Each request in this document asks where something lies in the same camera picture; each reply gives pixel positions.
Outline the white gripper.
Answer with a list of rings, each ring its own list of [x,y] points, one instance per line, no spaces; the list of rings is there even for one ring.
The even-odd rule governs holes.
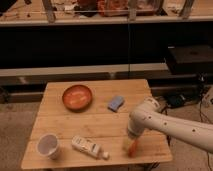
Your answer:
[[[144,127],[139,126],[135,123],[129,122],[127,125],[127,135],[131,139],[137,139],[139,138],[142,133],[144,132]],[[128,151],[129,146],[130,146],[130,139],[129,138],[124,138],[123,143],[122,143],[122,149],[124,151]]]

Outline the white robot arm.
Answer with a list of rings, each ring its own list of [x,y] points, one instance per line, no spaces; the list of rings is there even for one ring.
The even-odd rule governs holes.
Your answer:
[[[148,128],[213,154],[213,124],[163,115],[158,112],[159,108],[159,102],[153,97],[138,104],[129,114],[128,137],[137,139]]]

